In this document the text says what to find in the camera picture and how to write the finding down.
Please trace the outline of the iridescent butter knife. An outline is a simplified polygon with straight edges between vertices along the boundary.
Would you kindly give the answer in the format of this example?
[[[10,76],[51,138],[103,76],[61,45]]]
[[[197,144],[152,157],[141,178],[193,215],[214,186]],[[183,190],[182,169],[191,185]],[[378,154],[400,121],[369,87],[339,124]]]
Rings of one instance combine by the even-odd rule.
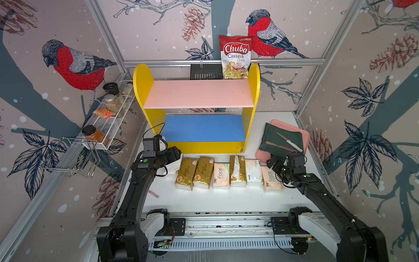
[[[274,146],[274,147],[282,148],[282,149],[287,150],[287,151],[290,151],[290,152],[293,152],[293,151],[294,151],[294,150],[293,150],[293,149],[291,149],[291,148],[284,147],[284,146],[280,146],[280,145],[277,145],[277,144],[272,143],[272,142],[269,142],[269,141],[266,141],[266,142],[265,142],[265,144],[266,144],[266,145],[269,145],[269,146]]]

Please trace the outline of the red cassava chips bag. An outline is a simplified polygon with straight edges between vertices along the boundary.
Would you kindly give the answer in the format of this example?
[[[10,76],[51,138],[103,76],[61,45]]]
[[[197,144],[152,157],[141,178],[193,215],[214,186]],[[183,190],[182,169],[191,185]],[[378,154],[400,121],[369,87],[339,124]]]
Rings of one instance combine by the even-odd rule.
[[[224,79],[247,79],[251,65],[252,37],[219,36]]]

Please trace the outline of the white green tissue pack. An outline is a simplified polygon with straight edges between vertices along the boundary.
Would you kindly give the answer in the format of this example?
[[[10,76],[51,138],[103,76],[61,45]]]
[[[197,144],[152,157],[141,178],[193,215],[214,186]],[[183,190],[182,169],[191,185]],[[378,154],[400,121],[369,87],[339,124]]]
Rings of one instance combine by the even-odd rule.
[[[168,175],[177,174],[179,172],[179,170],[180,170],[181,162],[182,162],[181,160],[177,160],[177,161],[175,161],[173,163],[168,164],[166,166],[167,174]]]

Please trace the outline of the pink plastic tray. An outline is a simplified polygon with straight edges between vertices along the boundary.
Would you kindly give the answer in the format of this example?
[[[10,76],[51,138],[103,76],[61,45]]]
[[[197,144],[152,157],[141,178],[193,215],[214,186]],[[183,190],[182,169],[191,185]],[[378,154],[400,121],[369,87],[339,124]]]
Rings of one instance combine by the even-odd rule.
[[[305,154],[310,135],[307,131],[278,120],[265,124],[264,133],[255,157],[266,163],[272,157],[282,160],[291,152],[299,152],[289,142],[296,145]]]

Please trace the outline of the white handled knife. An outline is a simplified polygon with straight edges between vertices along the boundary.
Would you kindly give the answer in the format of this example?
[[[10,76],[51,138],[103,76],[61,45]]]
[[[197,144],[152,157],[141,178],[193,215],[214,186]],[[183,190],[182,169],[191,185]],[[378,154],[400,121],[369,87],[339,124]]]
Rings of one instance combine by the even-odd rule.
[[[279,135],[282,139],[284,139],[290,146],[292,146],[296,151],[302,153],[303,149],[301,149],[300,147],[298,147],[295,143],[293,143],[290,139],[288,139],[287,137],[285,137],[284,135],[280,134],[277,132],[277,135]]]

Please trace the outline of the orange snack packet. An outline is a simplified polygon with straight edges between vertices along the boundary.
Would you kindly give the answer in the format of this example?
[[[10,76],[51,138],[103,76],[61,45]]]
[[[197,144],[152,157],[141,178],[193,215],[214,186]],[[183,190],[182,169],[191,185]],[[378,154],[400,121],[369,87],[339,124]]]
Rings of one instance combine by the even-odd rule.
[[[114,117],[114,113],[110,110],[108,110],[107,108],[100,108],[97,109],[93,112],[95,115],[97,115],[98,117],[100,117],[103,120],[107,120],[111,117]]]

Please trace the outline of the yellow shelf unit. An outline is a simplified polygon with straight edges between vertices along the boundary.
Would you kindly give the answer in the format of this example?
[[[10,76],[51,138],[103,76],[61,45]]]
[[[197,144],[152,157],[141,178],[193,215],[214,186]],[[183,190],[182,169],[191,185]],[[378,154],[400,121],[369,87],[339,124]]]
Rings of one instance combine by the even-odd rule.
[[[155,80],[136,66],[134,93],[155,135],[183,154],[241,154],[249,141],[260,96],[258,64],[247,79]]]

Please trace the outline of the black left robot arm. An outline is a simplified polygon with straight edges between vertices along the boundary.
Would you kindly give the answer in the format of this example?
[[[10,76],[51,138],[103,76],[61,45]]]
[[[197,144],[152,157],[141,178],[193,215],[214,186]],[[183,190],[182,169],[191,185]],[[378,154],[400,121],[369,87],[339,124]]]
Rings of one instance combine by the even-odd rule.
[[[158,169],[179,160],[181,151],[169,147],[161,135],[144,139],[143,146],[131,165],[131,181],[117,214],[109,226],[98,231],[99,262],[145,262],[149,242],[169,222],[162,211],[143,222],[141,215]]]

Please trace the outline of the orange sauce jar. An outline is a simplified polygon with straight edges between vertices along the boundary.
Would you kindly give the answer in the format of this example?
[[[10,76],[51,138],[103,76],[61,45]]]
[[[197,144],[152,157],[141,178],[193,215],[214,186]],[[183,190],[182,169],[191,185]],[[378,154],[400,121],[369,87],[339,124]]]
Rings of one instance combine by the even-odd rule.
[[[110,140],[105,136],[105,134],[93,125],[84,126],[81,132],[87,140],[103,143],[104,146],[108,146],[110,143]]]

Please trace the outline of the pink stick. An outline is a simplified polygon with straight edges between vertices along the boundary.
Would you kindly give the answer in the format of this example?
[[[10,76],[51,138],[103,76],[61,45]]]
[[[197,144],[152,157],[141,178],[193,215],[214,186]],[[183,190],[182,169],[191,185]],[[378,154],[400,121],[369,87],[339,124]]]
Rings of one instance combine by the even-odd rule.
[[[156,199],[159,199],[159,195],[153,192],[152,190],[148,190],[148,194],[154,196]]]

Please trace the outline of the black lid spice jar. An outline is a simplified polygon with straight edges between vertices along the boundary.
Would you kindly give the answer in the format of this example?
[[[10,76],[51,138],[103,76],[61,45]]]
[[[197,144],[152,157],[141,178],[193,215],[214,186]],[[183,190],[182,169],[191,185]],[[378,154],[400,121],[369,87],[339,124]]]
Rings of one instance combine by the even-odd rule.
[[[116,98],[121,97],[119,85],[117,83],[106,83],[103,86],[106,95],[114,95]]]

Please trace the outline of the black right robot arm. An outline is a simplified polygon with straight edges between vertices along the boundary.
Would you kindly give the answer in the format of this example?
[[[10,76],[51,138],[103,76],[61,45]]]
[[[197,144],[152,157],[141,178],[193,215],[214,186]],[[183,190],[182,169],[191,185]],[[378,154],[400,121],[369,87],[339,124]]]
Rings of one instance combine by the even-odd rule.
[[[291,228],[313,235],[339,262],[387,262],[384,233],[351,214],[316,175],[307,173],[305,162],[305,156],[295,152],[266,162],[284,187],[299,190],[325,216],[320,221],[307,207],[292,208],[288,214]]]

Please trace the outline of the base linear rail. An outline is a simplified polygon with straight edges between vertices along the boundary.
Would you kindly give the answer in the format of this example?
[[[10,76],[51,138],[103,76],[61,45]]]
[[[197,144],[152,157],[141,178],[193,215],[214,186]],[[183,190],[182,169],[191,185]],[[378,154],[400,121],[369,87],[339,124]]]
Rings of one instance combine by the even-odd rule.
[[[175,212],[148,240],[147,251],[167,252],[257,250],[281,248],[304,254],[319,242],[333,255],[341,241],[337,230],[320,212],[299,208],[291,212]]]

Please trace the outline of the silver lid spice jar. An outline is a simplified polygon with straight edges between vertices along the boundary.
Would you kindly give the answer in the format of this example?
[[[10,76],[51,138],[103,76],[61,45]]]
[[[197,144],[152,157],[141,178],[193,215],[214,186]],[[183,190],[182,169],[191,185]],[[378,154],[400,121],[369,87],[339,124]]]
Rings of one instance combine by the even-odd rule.
[[[111,111],[115,117],[122,118],[126,104],[123,98],[117,97],[113,94],[107,94],[103,98],[106,108]]]

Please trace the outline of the dark green cloth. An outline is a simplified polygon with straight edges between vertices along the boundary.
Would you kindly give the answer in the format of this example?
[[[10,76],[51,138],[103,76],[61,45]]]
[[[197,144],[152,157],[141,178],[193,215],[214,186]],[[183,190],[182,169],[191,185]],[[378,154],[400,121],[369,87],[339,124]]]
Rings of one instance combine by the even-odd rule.
[[[264,134],[262,136],[261,144],[259,150],[269,153],[271,156],[276,156],[280,158],[285,158],[290,151],[284,150],[282,148],[266,145],[265,142],[269,141],[280,146],[288,147],[293,149],[293,152],[300,153],[296,151],[292,146],[290,146],[284,139],[282,139],[277,132],[284,135],[295,143],[298,147],[303,149],[303,137],[300,132],[287,131],[276,127],[270,123],[265,124]]]

